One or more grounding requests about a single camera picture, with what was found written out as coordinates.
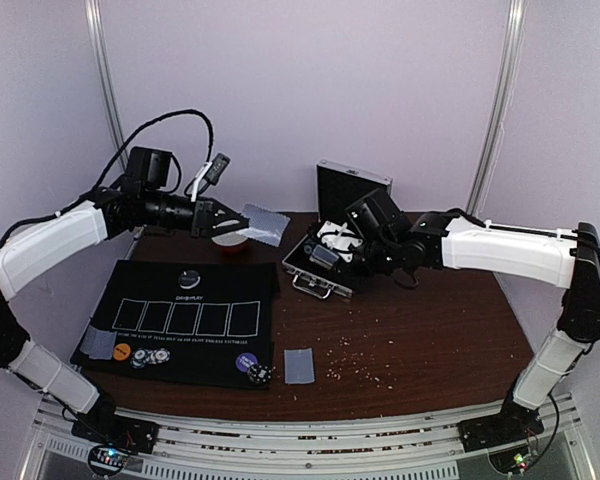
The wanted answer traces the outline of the clear acrylic dealer button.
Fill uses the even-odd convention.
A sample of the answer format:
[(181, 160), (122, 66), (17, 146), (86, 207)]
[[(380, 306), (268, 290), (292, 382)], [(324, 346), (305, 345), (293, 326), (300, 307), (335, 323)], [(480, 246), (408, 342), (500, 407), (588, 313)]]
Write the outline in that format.
[(178, 277), (178, 285), (183, 290), (191, 290), (199, 285), (201, 275), (196, 270), (183, 270)]

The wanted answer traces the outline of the boxed deck of cards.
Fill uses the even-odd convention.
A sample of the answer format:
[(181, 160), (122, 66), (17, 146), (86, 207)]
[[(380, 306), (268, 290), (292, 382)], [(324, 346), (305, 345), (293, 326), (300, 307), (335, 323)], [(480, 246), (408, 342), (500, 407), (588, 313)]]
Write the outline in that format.
[(339, 254), (322, 245), (316, 245), (309, 257), (311, 262), (321, 265), (326, 269), (331, 269), (339, 259)]

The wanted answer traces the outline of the blue small blind button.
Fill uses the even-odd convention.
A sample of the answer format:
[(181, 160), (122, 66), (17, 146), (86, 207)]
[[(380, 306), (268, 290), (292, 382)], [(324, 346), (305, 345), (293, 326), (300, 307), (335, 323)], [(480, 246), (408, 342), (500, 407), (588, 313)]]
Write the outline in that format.
[(258, 364), (257, 357), (250, 352), (240, 353), (235, 360), (236, 368), (242, 372), (247, 373), (248, 370), (253, 366)]

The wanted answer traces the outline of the dealt card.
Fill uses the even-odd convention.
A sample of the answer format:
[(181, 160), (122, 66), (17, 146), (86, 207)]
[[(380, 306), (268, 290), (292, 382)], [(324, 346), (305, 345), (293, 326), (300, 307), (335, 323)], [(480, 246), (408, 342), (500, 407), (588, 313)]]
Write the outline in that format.
[(311, 348), (284, 351), (284, 381), (287, 385), (308, 385), (315, 382)]

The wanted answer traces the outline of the black poker chip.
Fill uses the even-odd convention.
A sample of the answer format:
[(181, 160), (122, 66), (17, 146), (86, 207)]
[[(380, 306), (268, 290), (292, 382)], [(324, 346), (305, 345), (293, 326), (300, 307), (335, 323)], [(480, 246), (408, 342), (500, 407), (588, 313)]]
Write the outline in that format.
[(272, 369), (266, 365), (253, 364), (247, 370), (247, 377), (254, 385), (266, 385), (271, 381)]

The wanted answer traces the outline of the white blue chips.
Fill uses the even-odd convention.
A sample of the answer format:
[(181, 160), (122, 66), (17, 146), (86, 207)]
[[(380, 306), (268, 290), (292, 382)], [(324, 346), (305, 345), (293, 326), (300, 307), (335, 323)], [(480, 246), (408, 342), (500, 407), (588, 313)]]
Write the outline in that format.
[(157, 350), (152, 350), (140, 348), (132, 354), (130, 364), (134, 369), (143, 369), (146, 366), (167, 363), (170, 358), (171, 352), (168, 349), (160, 348)]

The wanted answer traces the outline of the orange big blind button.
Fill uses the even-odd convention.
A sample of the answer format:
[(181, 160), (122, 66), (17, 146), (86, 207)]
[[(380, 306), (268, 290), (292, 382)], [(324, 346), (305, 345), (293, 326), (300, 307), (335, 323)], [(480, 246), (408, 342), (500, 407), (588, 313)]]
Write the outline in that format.
[(114, 346), (113, 350), (113, 359), (115, 361), (125, 361), (128, 360), (131, 356), (132, 349), (127, 343), (118, 343)]

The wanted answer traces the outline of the dealt cards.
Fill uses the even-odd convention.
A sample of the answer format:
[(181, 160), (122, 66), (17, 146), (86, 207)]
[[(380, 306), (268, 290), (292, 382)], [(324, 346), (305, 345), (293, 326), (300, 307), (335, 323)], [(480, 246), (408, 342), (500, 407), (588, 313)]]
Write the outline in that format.
[(80, 352), (92, 360), (111, 360), (117, 333), (89, 326), (80, 344)]

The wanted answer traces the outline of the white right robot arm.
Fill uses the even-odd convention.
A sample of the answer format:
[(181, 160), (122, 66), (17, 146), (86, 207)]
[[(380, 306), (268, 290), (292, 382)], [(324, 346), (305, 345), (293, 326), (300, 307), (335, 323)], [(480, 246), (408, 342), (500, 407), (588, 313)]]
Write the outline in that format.
[(532, 228), (481, 220), (452, 208), (411, 220), (383, 190), (347, 207), (361, 238), (353, 268), (413, 276), (419, 269), (488, 272), (531, 337), (534, 356), (493, 419), (499, 440), (515, 440), (552, 390), (600, 340), (600, 235), (591, 223)]

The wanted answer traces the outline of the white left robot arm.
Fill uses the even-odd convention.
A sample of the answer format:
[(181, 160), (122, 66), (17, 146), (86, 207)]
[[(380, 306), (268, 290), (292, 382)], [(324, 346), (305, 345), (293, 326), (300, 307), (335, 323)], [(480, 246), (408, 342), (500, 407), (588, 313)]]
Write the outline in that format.
[(122, 419), (97, 405), (102, 397), (97, 386), (31, 336), (17, 320), (12, 301), (75, 255), (138, 227), (214, 238), (248, 225), (246, 217), (214, 198), (191, 200), (164, 193), (137, 198), (107, 188), (87, 195), (65, 213), (33, 221), (0, 241), (0, 369), (86, 414), (86, 429), (101, 443), (117, 442), (124, 433)]

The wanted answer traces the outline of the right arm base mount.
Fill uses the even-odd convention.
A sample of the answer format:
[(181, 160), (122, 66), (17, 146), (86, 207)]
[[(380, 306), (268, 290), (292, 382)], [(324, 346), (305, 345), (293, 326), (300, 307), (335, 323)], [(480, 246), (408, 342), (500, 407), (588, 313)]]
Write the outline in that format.
[(522, 441), (529, 432), (544, 432), (544, 424), (537, 412), (530, 415), (500, 412), (463, 420), (457, 427), (466, 453)]

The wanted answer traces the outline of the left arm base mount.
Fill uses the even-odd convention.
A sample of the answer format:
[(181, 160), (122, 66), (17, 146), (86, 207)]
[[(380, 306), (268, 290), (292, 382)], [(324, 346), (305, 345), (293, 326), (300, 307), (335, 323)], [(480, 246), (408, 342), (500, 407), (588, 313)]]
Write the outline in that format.
[(112, 446), (132, 454), (151, 454), (159, 425), (155, 422), (115, 415), (111, 426), (96, 427), (84, 419), (74, 421), (71, 434), (93, 443)]

